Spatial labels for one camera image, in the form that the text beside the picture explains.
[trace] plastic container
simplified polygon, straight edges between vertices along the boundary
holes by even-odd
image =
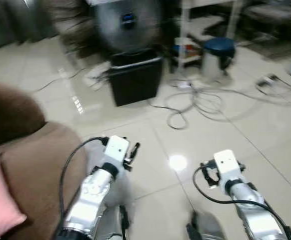
[[[153,49],[139,53],[120,53],[110,59],[109,82],[117,106],[122,106],[157,95],[163,58]]]

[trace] floor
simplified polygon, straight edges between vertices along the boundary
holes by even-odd
[[[291,57],[267,61],[239,47],[235,63],[228,71],[231,82],[223,88],[262,97],[253,87],[254,83],[261,76],[274,73],[291,84],[291,77],[285,72],[290,62]],[[200,163],[224,149],[233,150],[236,158],[246,164],[246,178],[291,225],[291,94],[282,92],[282,97],[276,99],[288,103],[287,107],[221,92],[218,95],[225,108],[223,115],[218,117],[229,121],[210,120],[191,109],[185,114],[189,127],[174,130],[166,124],[170,112],[153,108],[145,101],[115,107],[109,85],[92,91],[82,83],[87,71],[71,79],[61,78],[34,92],[60,78],[60,74],[68,76],[74,72],[60,50],[58,39],[0,49],[0,82],[29,92],[42,106],[49,121],[64,123],[82,139],[119,135],[128,137],[131,143],[142,144],[130,174],[136,198],[132,240],[149,239],[149,236],[160,240],[188,239],[185,225],[193,209],[215,214],[229,240],[247,240],[235,207],[204,199],[191,181]],[[200,78],[198,70],[188,74],[189,78]],[[165,71],[153,104],[162,105],[166,97],[180,93],[168,85],[170,78]],[[169,101],[175,108],[188,103],[186,94]],[[184,169],[171,168],[170,159],[176,156],[186,159]],[[197,181],[210,196],[228,199],[219,188],[208,189],[201,175]]]

